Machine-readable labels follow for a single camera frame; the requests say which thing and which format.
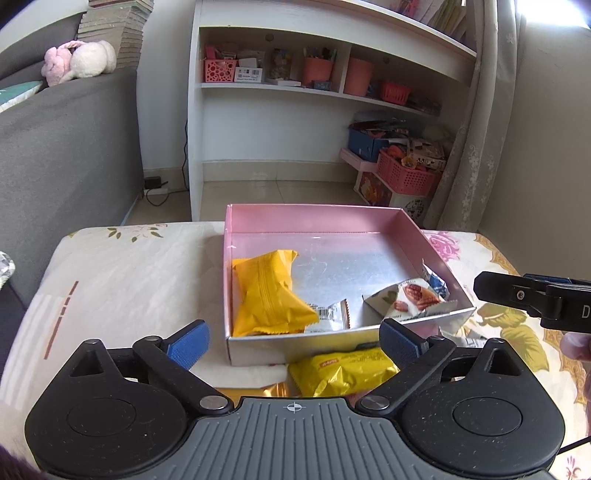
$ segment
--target crosshair marking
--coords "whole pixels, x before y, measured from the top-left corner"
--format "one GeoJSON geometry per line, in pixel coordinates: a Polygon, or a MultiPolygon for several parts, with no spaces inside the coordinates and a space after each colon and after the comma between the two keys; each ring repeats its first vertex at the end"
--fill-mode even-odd
{"type": "Polygon", "coordinates": [[[287,408],[287,410],[289,410],[290,412],[295,413],[296,411],[300,411],[302,408],[305,407],[302,407],[299,403],[292,402],[288,406],[283,408],[287,408]]]}

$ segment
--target tile floor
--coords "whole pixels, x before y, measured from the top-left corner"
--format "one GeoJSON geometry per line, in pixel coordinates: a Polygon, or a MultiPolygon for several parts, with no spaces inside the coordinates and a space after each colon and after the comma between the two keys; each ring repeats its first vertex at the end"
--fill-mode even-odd
{"type": "MultiPolygon", "coordinates": [[[[164,196],[152,195],[153,203],[164,196]]],[[[332,203],[364,205],[348,183],[323,181],[207,181],[203,185],[201,220],[224,220],[228,203],[332,203]]],[[[159,207],[140,200],[131,212],[127,225],[146,223],[190,222],[188,192],[171,193],[159,207]]]]}

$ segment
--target metal screw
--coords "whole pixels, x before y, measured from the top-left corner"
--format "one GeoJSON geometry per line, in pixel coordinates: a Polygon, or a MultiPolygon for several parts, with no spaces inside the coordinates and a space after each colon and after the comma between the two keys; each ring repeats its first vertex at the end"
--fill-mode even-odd
{"type": "Polygon", "coordinates": [[[228,399],[220,395],[208,395],[199,401],[199,405],[206,410],[221,410],[228,404],[228,399]]]}
{"type": "Polygon", "coordinates": [[[390,406],[390,401],[379,395],[367,395],[361,399],[361,405],[368,410],[383,410],[390,406]]]}

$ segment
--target pink stuffed toy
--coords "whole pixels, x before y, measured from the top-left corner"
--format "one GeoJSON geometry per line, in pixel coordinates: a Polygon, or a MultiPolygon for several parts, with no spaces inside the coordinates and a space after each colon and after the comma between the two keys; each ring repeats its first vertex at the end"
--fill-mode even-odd
{"type": "Polygon", "coordinates": [[[41,68],[41,75],[47,79],[50,87],[60,83],[61,78],[70,71],[72,54],[64,45],[52,47],[45,53],[45,65],[41,68]]]}
{"type": "Polygon", "coordinates": [[[105,41],[83,42],[72,40],[45,53],[45,65],[41,75],[50,87],[75,78],[96,77],[101,73],[113,73],[117,55],[113,46],[105,41]]]}

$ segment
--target blue box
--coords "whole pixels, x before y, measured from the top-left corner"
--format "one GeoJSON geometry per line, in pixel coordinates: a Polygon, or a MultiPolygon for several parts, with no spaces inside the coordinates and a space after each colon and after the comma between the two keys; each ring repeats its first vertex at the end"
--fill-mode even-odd
{"type": "Polygon", "coordinates": [[[352,128],[349,129],[348,149],[364,160],[377,163],[380,148],[388,148],[389,141],[383,138],[372,138],[352,128]]]}

